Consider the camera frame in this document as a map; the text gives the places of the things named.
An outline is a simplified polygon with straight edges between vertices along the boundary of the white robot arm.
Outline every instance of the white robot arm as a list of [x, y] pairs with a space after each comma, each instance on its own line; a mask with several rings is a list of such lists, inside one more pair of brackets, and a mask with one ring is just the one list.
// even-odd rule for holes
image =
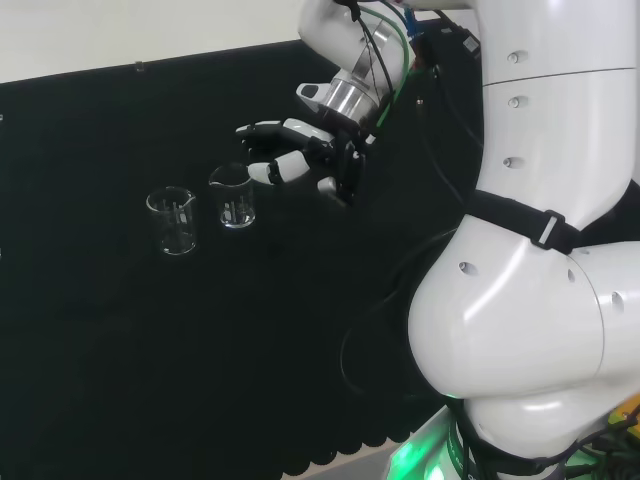
[[[611, 0], [606, 15], [595, 0], [396, 3], [475, 10], [485, 112], [477, 189], [496, 208], [511, 202], [544, 219], [527, 236], [491, 214], [465, 216], [413, 299], [413, 355], [437, 390], [467, 400], [480, 438], [521, 458], [557, 456], [640, 392], [640, 245], [570, 254], [552, 245], [558, 231], [580, 231], [613, 208], [631, 181], [637, 1]], [[300, 36], [342, 69], [310, 104], [366, 122], [379, 105], [373, 77], [384, 77], [379, 65], [366, 70], [349, 9], [306, 0]], [[399, 43], [391, 34], [379, 46], [397, 85]], [[459, 477], [454, 463], [445, 450], [446, 479]], [[532, 478], [562, 476], [553, 465]]]

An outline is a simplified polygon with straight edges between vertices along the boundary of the black fabric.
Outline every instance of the black fabric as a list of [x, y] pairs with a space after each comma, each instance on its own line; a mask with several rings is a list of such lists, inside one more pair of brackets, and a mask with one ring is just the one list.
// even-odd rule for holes
[[[476, 190], [467, 204], [467, 213], [480, 220], [527, 237], [535, 246], [557, 250], [569, 255], [580, 244], [580, 231], [566, 223], [565, 218], [552, 211], [542, 212], [533, 207], [482, 190]], [[547, 239], [541, 242], [549, 222], [556, 220]]]

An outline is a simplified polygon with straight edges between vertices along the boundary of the black cable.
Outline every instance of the black cable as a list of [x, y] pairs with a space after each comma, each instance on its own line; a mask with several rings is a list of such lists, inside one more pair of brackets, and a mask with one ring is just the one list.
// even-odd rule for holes
[[371, 55], [371, 44], [369, 43], [369, 37], [365, 35], [364, 39], [366, 40], [367, 51], [369, 52], [369, 67], [371, 68], [371, 76], [373, 77], [373, 88], [375, 88], [376, 90], [376, 96], [378, 97], [378, 101], [381, 102], [382, 99], [380, 98], [380, 92], [378, 92], [378, 84], [376, 82], [376, 73], [375, 73], [375, 70], [373, 69], [373, 56]]
[[446, 13], [444, 13], [442, 10], [434, 10], [433, 13], [435, 13], [436, 15], [438, 15], [442, 21], [444, 23], [447, 24], [447, 26], [451, 29], [451, 30], [461, 30], [462, 27], [460, 27], [460, 25], [458, 25], [456, 22], [454, 22], [453, 20], [451, 20], [451, 18], [449, 17], [449, 15], [447, 15]]
[[394, 98], [395, 91], [393, 90], [393, 82], [391, 82], [391, 77], [389, 76], [389, 70], [387, 70], [387, 65], [384, 63], [384, 59], [382, 58], [380, 49], [378, 48], [378, 45], [376, 44], [376, 41], [373, 38], [373, 35], [371, 35], [371, 31], [369, 30], [369, 27], [367, 27], [367, 24], [364, 23], [362, 18], [358, 18], [358, 23], [360, 24], [360, 27], [362, 27], [362, 31], [364, 32], [366, 37], [369, 39], [371, 46], [373, 46], [373, 51], [376, 52], [376, 57], [378, 57], [378, 61], [380, 62], [380, 67], [382, 67], [382, 71], [384, 72], [384, 78], [387, 80], [387, 86], [389, 87], [389, 95], [390, 95], [389, 104], [390, 104], [390, 107], [393, 107], [395, 103], [395, 98]]
[[447, 85], [445, 84], [442, 78], [442, 68], [439, 65], [437, 65], [434, 68], [434, 76], [438, 83], [439, 90], [442, 93], [442, 98], [444, 99], [444, 103], [447, 106], [447, 108], [451, 111], [451, 114], [455, 118], [456, 122], [458, 122], [458, 124], [467, 133], [469, 138], [471, 138], [474, 141], [474, 143], [478, 146], [478, 148], [480, 148], [480, 150], [484, 149], [484, 142], [480, 139], [478, 135], [476, 135], [473, 129], [464, 120], [464, 118], [460, 114], [460, 111], [456, 108], [456, 105], [453, 102], [451, 95], [449, 94], [449, 89], [447, 88]]
[[460, 195], [460, 192], [458, 191], [458, 189], [453, 185], [453, 183], [451, 183], [447, 175], [444, 173], [444, 171], [440, 167], [436, 154], [433, 148], [431, 148], [431, 144], [429, 143], [429, 139], [427, 138], [427, 135], [426, 135], [427, 124], [426, 124], [424, 113], [423, 113], [424, 103], [420, 103], [420, 102], [422, 102], [421, 99], [418, 99], [418, 101], [416, 102], [416, 105], [417, 105], [416, 112], [419, 120], [418, 130], [420, 132], [420, 140], [422, 141], [422, 145], [427, 153], [427, 156], [429, 157], [429, 160], [431, 161], [431, 164], [433, 165], [434, 170], [436, 171], [440, 179], [449, 188], [449, 190], [451, 191], [451, 194], [456, 198], [458, 203], [460, 205], [464, 205], [465, 202], [464, 202], [464, 199], [462, 198], [462, 195]]
[[[393, 290], [389, 294], [387, 294], [383, 300], [381, 300], [380, 302], [378, 302], [375, 305], [373, 305], [364, 315], [362, 315], [349, 328], [349, 330], [347, 330], [347, 332], [342, 337], [342, 342], [340, 343], [340, 351], [339, 351], [339, 354], [338, 354], [338, 365], [339, 365], [339, 368], [340, 368], [340, 375], [342, 376], [342, 381], [347, 386], [347, 388], [349, 390], [351, 390], [352, 393], [361, 396], [361, 395], [366, 395], [367, 392], [363, 388], [361, 388], [358, 385], [356, 385], [355, 383], [353, 383], [349, 379], [349, 376], [347, 375], [347, 372], [344, 369], [344, 352], [345, 352], [347, 343], [349, 341], [349, 338], [351, 337], [351, 334], [360, 325], [366, 323], [369, 320], [369, 318], [371, 317], [371, 315], [373, 315], [373, 314], [379, 312], [380, 310], [382, 310], [387, 304], [389, 304], [392, 300], [394, 300], [398, 296], [398, 293], [400, 293], [400, 285], [397, 284], [397, 278], [398, 278], [399, 275], [402, 275], [402, 273], [404, 272], [405, 265], [409, 264], [411, 262], [411, 260], [414, 260], [418, 255], [430, 250], [431, 248], [439, 245], [441, 242], [445, 241], [449, 237], [453, 236], [453, 234], [456, 232], [456, 230], [457, 229], [453, 229], [453, 230], [449, 230], [449, 231], [446, 231], [446, 232], [438, 233], [438, 234], [434, 235], [433, 237], [430, 237], [429, 239], [427, 239], [427, 241], [421, 242], [419, 245], [417, 245], [415, 248], [413, 248], [409, 252], [409, 254], [405, 255], [402, 258], [402, 260], [400, 260], [400, 262], [398, 263], [398, 267], [396, 267], [394, 269], [394, 273], [393, 273], [393, 275], [391, 277], [392, 278]], [[420, 398], [420, 397], [418, 395], [404, 395], [403, 398], [405, 398], [405, 399], [416, 399], [416, 398]]]
[[638, 425], [638, 415], [640, 415], [640, 405], [638, 405], [631, 414], [627, 417], [626, 420], [622, 422], [614, 423], [613, 425], [609, 425], [602, 430], [598, 430], [597, 432], [592, 433], [591, 435], [587, 435], [580, 442], [576, 442], [571, 448], [567, 449], [566, 452], [561, 453], [560, 455], [556, 455], [555, 457], [551, 457], [548, 459], [549, 465], [555, 465], [560, 462], [566, 462], [569, 458], [573, 457], [580, 450], [580, 448], [585, 447], [592, 443], [594, 440], [606, 435], [608, 433], [615, 433], [628, 430], [632, 427]]
[[405, 28], [408, 31], [409, 30], [409, 22], [407, 22], [407, 19], [404, 18], [404, 15], [402, 15], [402, 13], [400, 13], [397, 8], [395, 8], [393, 5], [391, 5], [386, 0], [379, 0], [379, 1], [380, 1], [381, 4], [383, 4], [389, 10], [393, 11], [393, 13], [395, 13], [400, 20], [402, 20], [402, 24], [405, 26]]

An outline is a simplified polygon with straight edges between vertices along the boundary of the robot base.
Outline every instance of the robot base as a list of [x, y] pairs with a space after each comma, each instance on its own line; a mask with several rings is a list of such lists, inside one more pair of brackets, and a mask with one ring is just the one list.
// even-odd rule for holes
[[[458, 470], [454, 467], [449, 455], [447, 442], [449, 440], [450, 425], [453, 416], [447, 407], [436, 413], [416, 433], [414, 433], [400, 448], [391, 454], [387, 470], [382, 477], [385, 480], [461, 480]], [[593, 459], [578, 452], [568, 465], [585, 465], [593, 463]], [[563, 472], [550, 469], [537, 477], [529, 478], [559, 478], [563, 479]], [[500, 475], [501, 478], [515, 480], [510, 475]]]

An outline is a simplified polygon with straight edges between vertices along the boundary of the robotic hand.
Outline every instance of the robotic hand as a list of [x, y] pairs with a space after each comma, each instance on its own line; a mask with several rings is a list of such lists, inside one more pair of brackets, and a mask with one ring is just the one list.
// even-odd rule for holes
[[[351, 15], [342, 5], [348, 5]], [[392, 90], [403, 81], [405, 66], [415, 55], [405, 53], [406, 38], [400, 38], [388, 22], [361, 12], [353, 0], [306, 2], [300, 35], [341, 68], [331, 83], [302, 84], [297, 90], [299, 99], [317, 114], [323, 129], [288, 119], [246, 125], [237, 130], [237, 135], [252, 156], [267, 152], [274, 144], [294, 150], [269, 162], [250, 165], [254, 180], [280, 185], [312, 169], [320, 170], [326, 174], [318, 183], [320, 192], [343, 205], [352, 205], [367, 150], [375, 141], [371, 133]], [[378, 84], [376, 79], [390, 83]]]
[[365, 155], [345, 131], [337, 137], [301, 120], [265, 121], [236, 130], [251, 156], [271, 148], [290, 146], [296, 150], [270, 162], [249, 166], [249, 175], [266, 185], [281, 185], [301, 178], [312, 168], [325, 172], [318, 190], [342, 205], [351, 205], [365, 165]]

